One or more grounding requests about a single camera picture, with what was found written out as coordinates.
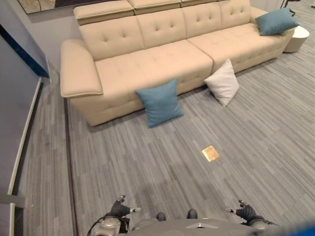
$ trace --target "sectional sofa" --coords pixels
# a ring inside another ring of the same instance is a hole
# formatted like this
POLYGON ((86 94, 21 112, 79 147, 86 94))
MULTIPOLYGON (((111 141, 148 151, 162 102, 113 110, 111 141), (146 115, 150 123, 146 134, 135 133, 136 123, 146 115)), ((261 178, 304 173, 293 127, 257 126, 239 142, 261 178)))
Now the sectional sofa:
POLYGON ((177 78, 180 94, 204 85, 227 58, 235 73, 276 58, 293 31, 259 36, 255 18, 264 13, 249 0, 77 7, 83 40, 61 46, 61 95, 94 126, 143 109, 137 89, 177 78))

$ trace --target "sofa armrest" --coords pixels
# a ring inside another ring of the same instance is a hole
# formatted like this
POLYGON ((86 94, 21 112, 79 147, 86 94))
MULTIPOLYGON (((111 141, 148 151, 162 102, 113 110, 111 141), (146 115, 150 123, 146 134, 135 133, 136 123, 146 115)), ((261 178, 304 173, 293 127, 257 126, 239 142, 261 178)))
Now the sofa armrest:
POLYGON ((279 35, 281 35, 281 36, 285 37, 285 36, 287 36, 287 35, 289 35, 289 34, 292 34, 292 35, 291 35, 291 37, 292 37, 292 36, 293 36, 293 34, 294 34, 294 30, 295 30, 295 28, 296 28, 296 27, 293 27, 293 28, 287 29, 287 30, 283 31, 282 33, 279 33, 279 35))
POLYGON ((95 62, 82 40, 61 45, 60 88, 62 97, 103 94, 95 62))
POLYGON ((267 11, 264 11, 264 10, 261 10, 261 9, 259 9, 259 8, 256 8, 256 7, 253 7, 253 6, 251 6, 251 20, 250 20, 250 22, 252 22, 252 23, 254 23, 254 24, 257 24, 257 22, 256 22, 256 18, 258 17, 258 16, 262 16, 262 15, 264 15, 264 14, 266 14, 266 13, 268 13, 267 11))

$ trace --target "artwork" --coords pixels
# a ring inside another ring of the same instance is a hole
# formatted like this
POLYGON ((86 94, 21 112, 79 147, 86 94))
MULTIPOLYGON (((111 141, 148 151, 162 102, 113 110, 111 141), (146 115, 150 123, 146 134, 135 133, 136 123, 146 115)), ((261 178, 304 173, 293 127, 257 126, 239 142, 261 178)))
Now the artwork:
POLYGON ((85 5, 109 0, 18 0, 26 14, 46 11, 58 7, 85 5))

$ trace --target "gray wall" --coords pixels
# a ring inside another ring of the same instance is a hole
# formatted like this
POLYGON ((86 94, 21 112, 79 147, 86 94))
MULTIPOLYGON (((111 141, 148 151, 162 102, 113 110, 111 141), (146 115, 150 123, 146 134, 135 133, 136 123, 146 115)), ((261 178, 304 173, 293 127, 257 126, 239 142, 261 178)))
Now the gray wall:
MULTIPOLYGON (((30 31, 31 35, 46 54, 48 60, 59 71, 60 44, 66 39, 80 39, 73 7, 65 7, 45 12, 25 14, 17 0, 8 0, 14 11, 30 31)), ((281 0, 250 0, 252 6, 271 11, 278 8, 281 0)))
POLYGON ((38 77, 0 36, 0 194, 7 194, 38 77))
POLYGON ((28 54, 48 73, 46 58, 19 17, 6 0, 0 1, 0 24, 28 54))

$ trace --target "throw pillow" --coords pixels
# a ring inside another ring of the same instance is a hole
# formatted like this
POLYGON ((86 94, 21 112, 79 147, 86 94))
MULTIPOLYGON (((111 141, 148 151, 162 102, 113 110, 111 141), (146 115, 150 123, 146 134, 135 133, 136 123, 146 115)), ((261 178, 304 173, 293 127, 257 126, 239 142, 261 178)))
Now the throw pillow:
POLYGON ((290 9, 287 7, 266 13, 255 20, 259 26, 260 36, 282 33, 300 25, 291 16, 290 9))
POLYGON ((177 80, 172 80, 156 88, 136 91, 147 114, 148 128, 184 114, 177 101, 176 85, 177 80))
POLYGON ((232 100, 240 87, 230 59, 227 59, 213 75, 205 79, 205 82, 224 107, 232 100))

